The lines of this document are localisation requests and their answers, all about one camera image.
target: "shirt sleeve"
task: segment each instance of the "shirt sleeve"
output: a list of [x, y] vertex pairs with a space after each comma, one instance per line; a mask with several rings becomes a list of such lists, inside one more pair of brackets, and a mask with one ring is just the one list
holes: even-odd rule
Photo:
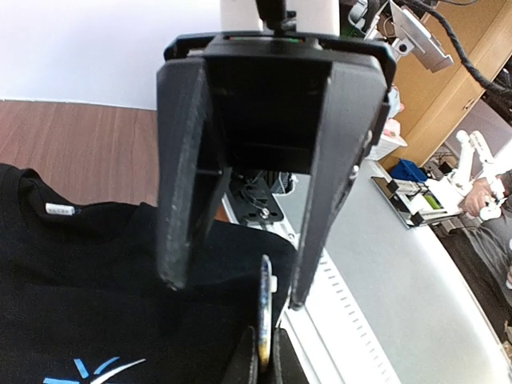
[[505, 195], [509, 196], [512, 192], [512, 170], [500, 175], [503, 186], [505, 187]]

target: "shirt logo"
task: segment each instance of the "shirt logo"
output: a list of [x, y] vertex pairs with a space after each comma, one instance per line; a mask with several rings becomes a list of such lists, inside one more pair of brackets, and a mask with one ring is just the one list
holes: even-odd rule
[[[119, 374], [123, 372], [124, 370], [127, 370], [128, 368], [131, 368], [132, 366], [136, 366], [137, 364], [140, 364], [141, 362], [144, 362], [145, 359], [137, 360], [136, 362], [131, 362], [129, 364], [125, 364], [124, 366], [118, 366], [117, 368], [113, 368], [112, 370], [109, 370], [105, 373], [103, 371], [111, 365], [113, 362], [116, 362], [119, 360], [119, 358], [111, 358], [110, 360], [107, 360], [103, 364], [101, 364], [93, 373], [93, 377], [89, 378], [89, 371], [87, 370], [86, 366], [82, 362], [80, 358], [76, 358], [74, 360], [74, 364], [77, 367], [78, 373], [80, 374], [80, 377], [82, 379], [89, 378], [90, 384], [113, 384], [107, 383], [106, 381], [116, 374]], [[85, 382], [81, 380], [75, 380], [75, 379], [62, 379], [62, 378], [45, 378], [42, 384], [84, 384]]]

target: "black t-shirt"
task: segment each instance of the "black t-shirt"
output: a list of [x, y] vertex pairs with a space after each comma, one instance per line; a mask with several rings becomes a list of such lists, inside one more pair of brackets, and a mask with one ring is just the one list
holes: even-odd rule
[[274, 312], [285, 305], [295, 252], [277, 236], [215, 223], [190, 288], [173, 292], [152, 206], [78, 206], [12, 166], [0, 183], [0, 382], [216, 383], [256, 319], [262, 253], [279, 276]]

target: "person's hand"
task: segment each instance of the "person's hand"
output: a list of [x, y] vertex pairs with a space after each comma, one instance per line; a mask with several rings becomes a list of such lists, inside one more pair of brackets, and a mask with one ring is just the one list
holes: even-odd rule
[[462, 202], [462, 209], [477, 218], [480, 215], [480, 210], [487, 206], [491, 196], [489, 183], [485, 178], [480, 178], [473, 183], [473, 189]]

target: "shirt tag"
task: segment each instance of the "shirt tag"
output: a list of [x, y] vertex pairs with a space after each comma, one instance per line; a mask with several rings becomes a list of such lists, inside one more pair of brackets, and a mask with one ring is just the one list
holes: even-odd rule
[[62, 206], [60, 204], [52, 204], [48, 202], [45, 205], [48, 214], [61, 214], [63, 216], [72, 216], [75, 214], [74, 206]]

